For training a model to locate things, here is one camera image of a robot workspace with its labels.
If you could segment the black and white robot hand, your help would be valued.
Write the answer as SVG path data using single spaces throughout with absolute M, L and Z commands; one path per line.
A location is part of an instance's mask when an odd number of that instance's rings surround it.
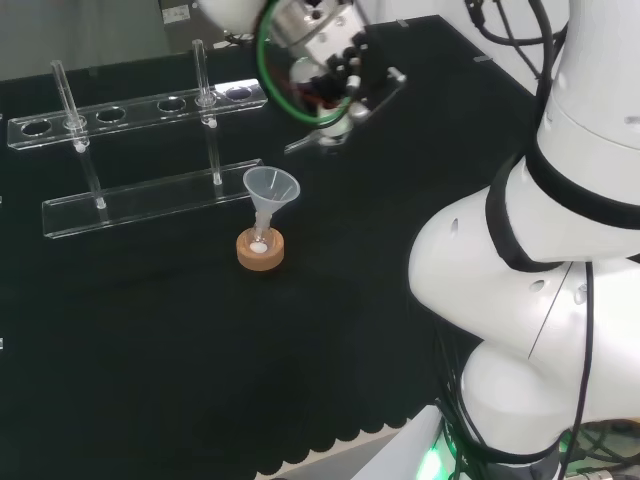
M 357 1 L 277 1 L 266 46 L 267 71 L 279 93 L 323 121 L 287 145 L 287 154 L 341 146 L 407 81 Z

